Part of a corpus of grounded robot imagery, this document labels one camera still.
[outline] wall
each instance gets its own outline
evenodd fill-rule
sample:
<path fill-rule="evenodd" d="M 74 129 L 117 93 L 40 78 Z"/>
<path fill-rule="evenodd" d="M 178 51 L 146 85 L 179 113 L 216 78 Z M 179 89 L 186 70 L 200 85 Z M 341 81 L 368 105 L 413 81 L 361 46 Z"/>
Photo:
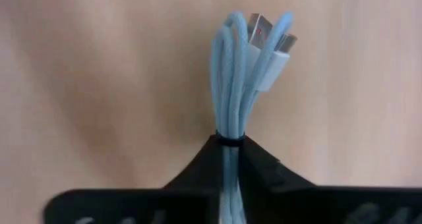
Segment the wall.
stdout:
<path fill-rule="evenodd" d="M 421 186 L 417 0 L 0 0 L 0 216 L 77 187 L 157 187 L 214 131 L 227 13 L 295 13 L 247 134 L 320 184 Z"/>

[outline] cable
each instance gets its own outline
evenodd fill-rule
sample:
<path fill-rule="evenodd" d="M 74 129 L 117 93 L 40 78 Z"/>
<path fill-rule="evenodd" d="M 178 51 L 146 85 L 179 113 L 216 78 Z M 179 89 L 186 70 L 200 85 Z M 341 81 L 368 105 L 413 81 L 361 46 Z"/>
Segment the cable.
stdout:
<path fill-rule="evenodd" d="M 248 31 L 242 13 L 229 14 L 218 30 L 212 42 L 210 80 L 216 126 L 220 136 L 239 139 L 244 135 L 247 119 L 259 95 L 258 88 L 266 80 L 266 73 L 270 70 L 274 49 L 289 30 L 292 20 L 291 13 L 286 13 L 279 19 L 249 73 Z M 283 66 L 284 64 L 277 65 L 280 68 L 278 73 Z M 220 198 L 222 224 L 246 223 L 237 177 L 238 156 L 239 148 L 223 147 L 223 192 Z"/>

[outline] black holder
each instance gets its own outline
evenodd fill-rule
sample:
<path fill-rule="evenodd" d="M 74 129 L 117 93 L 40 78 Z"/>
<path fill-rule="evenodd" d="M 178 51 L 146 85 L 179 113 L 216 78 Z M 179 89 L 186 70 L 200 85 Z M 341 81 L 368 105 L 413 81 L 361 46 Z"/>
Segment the black holder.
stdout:
<path fill-rule="evenodd" d="M 62 193 L 45 207 L 44 223 L 218 224 L 222 144 L 226 142 L 212 135 L 188 166 L 163 188 Z M 409 208 L 412 219 L 422 213 L 422 188 L 318 186 L 283 166 L 247 136 L 237 146 L 248 224 L 345 223 L 351 215 L 354 219 L 377 215 L 376 223 L 384 223 L 400 208 Z M 365 204 L 377 208 L 359 211 Z"/>

